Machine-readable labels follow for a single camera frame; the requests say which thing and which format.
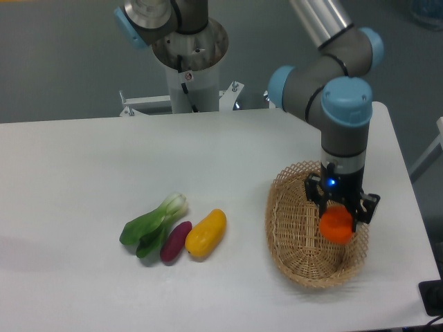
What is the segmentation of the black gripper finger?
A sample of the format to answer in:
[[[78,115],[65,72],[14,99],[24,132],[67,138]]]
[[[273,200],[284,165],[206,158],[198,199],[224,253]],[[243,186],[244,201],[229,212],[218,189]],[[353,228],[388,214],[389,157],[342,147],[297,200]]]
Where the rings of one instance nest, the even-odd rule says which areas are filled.
[[[332,194],[334,193],[334,179],[326,178],[323,183],[318,174],[309,173],[304,184],[307,200],[316,204],[318,215],[321,219],[327,210],[327,202],[331,201]]]
[[[378,194],[359,192],[347,204],[347,211],[352,216],[352,231],[356,232],[359,223],[369,224],[381,197]]]

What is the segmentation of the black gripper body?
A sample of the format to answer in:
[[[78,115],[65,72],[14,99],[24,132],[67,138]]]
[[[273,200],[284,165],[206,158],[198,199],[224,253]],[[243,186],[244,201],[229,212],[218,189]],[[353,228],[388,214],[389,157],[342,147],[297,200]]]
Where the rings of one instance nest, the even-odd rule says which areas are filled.
[[[336,173],[335,166],[320,167],[321,205],[334,201],[349,208],[356,208],[361,198],[364,167],[348,174]]]

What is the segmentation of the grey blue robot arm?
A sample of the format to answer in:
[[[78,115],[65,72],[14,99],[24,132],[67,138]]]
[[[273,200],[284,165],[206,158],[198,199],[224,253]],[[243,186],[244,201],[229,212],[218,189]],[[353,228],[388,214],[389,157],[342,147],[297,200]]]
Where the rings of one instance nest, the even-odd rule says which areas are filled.
[[[320,57],[306,68],[276,70],[269,99],[321,132],[320,174],[307,177],[307,198],[320,214],[333,201],[346,208],[354,225],[369,223],[380,198],[363,191],[372,117],[372,89],[363,76],[383,59],[383,42],[375,31],[356,28],[339,1],[291,6]],[[218,81],[210,71],[224,58],[228,37],[209,17],[206,1],[125,1],[114,16],[133,46],[151,47],[173,72],[173,112],[219,110]]]

